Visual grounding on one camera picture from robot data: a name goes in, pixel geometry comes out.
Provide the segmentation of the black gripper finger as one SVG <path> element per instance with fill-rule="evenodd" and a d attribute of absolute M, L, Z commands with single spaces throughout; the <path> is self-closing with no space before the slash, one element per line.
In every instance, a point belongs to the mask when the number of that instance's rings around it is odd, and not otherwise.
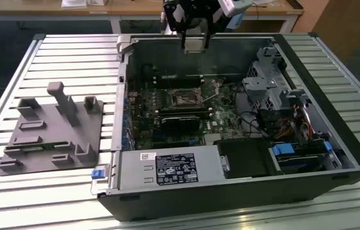
<path fill-rule="evenodd" d="M 177 37 L 180 38 L 180 48 L 185 49 L 185 40 L 187 40 L 187 29 L 181 29 L 176 32 Z"/>
<path fill-rule="evenodd" d="M 212 33 L 209 31 L 209 29 L 207 29 L 204 32 L 204 42 L 203 42 L 204 49 L 209 48 L 209 41 L 211 41 L 211 38 L 213 37 L 213 35 L 215 35 L 215 33 Z"/>

